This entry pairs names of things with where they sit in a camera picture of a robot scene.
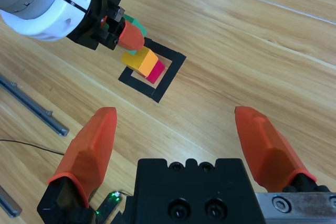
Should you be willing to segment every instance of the metal rod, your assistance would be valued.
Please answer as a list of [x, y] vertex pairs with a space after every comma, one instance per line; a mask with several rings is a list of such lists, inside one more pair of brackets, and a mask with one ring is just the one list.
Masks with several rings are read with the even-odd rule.
[[0, 206], [8, 214], [8, 216], [14, 218], [18, 217], [22, 209], [12, 199], [12, 197], [0, 186]]
[[53, 131], [59, 136], [66, 136], [69, 130], [53, 118], [52, 112], [43, 109], [33, 99], [27, 96], [25, 93], [17, 88], [17, 84], [8, 81], [0, 74], [0, 87], [3, 87], [8, 93], [14, 96], [20, 103], [22, 103], [27, 109], [32, 111], [38, 118], [40, 118], [45, 124], [47, 124]]

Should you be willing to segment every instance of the gray metal bar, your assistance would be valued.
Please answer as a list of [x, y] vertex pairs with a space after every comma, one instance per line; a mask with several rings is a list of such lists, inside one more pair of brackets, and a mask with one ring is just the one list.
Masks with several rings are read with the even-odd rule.
[[53, 118], [52, 111], [43, 109], [39, 104], [32, 100], [25, 93], [20, 91], [16, 87], [16, 83], [8, 81], [0, 74], [0, 87], [3, 87], [8, 93], [14, 96], [20, 103], [22, 103], [27, 109], [32, 111], [38, 118], [40, 118], [45, 124], [47, 124], [53, 131], [60, 136], [66, 136], [69, 130]]
[[267, 224], [336, 223], [336, 194], [256, 194]]
[[14, 218], [18, 217], [22, 209], [12, 199], [12, 197], [0, 186], [0, 206], [8, 214], [8, 216]]

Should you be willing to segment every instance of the green block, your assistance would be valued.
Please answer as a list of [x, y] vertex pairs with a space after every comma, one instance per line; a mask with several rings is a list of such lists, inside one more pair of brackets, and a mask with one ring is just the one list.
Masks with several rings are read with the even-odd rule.
[[[146, 28], [144, 28], [139, 21], [137, 21], [135, 18], [132, 18], [131, 16], [128, 16], [126, 14], [124, 14], [124, 18], [129, 22], [131, 23], [133, 26], [136, 26], [138, 29], [140, 29], [141, 33], [142, 33], [142, 36], [143, 37], [146, 37], [147, 35], [147, 30]], [[127, 52], [129, 52], [131, 55], [135, 55], [136, 54], [136, 51], [128, 51], [126, 50]]]

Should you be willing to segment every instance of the screw hole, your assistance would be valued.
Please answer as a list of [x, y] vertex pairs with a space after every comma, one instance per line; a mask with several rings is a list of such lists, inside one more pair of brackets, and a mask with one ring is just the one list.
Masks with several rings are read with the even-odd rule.
[[209, 171], [214, 169], [214, 166], [212, 164], [210, 164], [209, 162], [200, 163], [199, 166], [205, 172], [209, 172]]
[[168, 213], [174, 221], [184, 221], [190, 215], [190, 205], [185, 199], [176, 199], [169, 204]]
[[179, 162], [171, 163], [169, 166], [169, 169], [174, 171], [179, 171], [182, 170], [183, 168], [184, 168], [183, 165]]
[[211, 220], [224, 220], [227, 216], [227, 207], [220, 199], [210, 199], [205, 204], [205, 212]]

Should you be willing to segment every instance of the stacked blocks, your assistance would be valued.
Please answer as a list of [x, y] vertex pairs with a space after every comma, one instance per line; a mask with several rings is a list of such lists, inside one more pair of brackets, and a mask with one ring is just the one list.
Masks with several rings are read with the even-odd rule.
[[[126, 22], [137, 27], [141, 31], [143, 37], [146, 36], [146, 29], [136, 19], [126, 14], [124, 14], [124, 18]], [[121, 61], [129, 68], [144, 76], [145, 79], [152, 84], [158, 80], [165, 69], [164, 64], [159, 61], [156, 54], [147, 47], [143, 47], [138, 51], [126, 50]]]
[[163, 71], [164, 71], [164, 64], [158, 60], [152, 72], [149, 74], [148, 77], [145, 77], [145, 79], [147, 79], [147, 81], [149, 81], [150, 83], [154, 84], [158, 80]]
[[[126, 14], [124, 14], [124, 18], [129, 23], [131, 23], [133, 26], [137, 27], [141, 31], [143, 37], [146, 37], [147, 30], [135, 18], [132, 18], [131, 16], [128, 16]], [[127, 50], [127, 52], [130, 53], [131, 55], [135, 55], [136, 54], [136, 51], [128, 51]]]
[[125, 52], [121, 61], [139, 74], [148, 77], [158, 62], [159, 58], [149, 48], [143, 47], [135, 55]]

